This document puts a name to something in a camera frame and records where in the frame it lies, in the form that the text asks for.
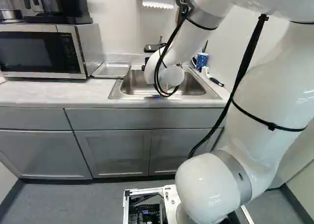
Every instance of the floor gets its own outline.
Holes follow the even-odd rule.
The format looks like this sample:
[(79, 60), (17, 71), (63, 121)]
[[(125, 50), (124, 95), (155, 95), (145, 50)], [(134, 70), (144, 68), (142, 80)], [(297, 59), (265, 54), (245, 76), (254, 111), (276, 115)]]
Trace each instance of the floor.
[[(122, 224), (125, 189), (173, 180), (91, 185), (26, 185), (1, 224)], [(280, 191), (266, 192), (247, 208), (255, 224), (303, 224)]]

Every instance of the stainless steel sink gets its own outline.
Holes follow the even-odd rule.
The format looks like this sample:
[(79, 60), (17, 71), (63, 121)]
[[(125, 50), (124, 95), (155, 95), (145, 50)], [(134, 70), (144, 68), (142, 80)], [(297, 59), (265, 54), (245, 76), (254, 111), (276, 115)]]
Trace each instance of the stainless steel sink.
[[(190, 68), (186, 67), (184, 71), (183, 83), (168, 99), (221, 99)], [(152, 84), (146, 83), (142, 70), (130, 70), (123, 80), (116, 80), (109, 99), (160, 99), (160, 96)]]

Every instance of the countertop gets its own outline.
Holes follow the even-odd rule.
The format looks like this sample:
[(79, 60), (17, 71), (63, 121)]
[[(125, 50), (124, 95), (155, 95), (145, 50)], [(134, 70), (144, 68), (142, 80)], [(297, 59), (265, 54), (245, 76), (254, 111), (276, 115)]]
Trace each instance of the countertop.
[(0, 77), (0, 107), (33, 108), (219, 108), (229, 92), (201, 78), (221, 100), (118, 100), (108, 99), (115, 79), (88, 80), (8, 80)]

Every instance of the microwave window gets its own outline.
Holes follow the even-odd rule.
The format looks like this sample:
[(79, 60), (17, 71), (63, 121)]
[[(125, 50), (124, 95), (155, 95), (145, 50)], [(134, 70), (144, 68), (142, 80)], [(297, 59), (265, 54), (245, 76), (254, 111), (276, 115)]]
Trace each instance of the microwave window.
[(10, 67), (52, 66), (43, 39), (0, 38), (0, 65)]

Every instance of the stainless steel microwave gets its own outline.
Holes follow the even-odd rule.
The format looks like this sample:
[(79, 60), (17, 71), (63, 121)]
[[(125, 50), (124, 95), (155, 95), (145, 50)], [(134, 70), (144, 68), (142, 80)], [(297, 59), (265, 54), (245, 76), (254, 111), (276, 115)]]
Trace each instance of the stainless steel microwave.
[(4, 77), (88, 78), (104, 61), (98, 24), (1, 24)]

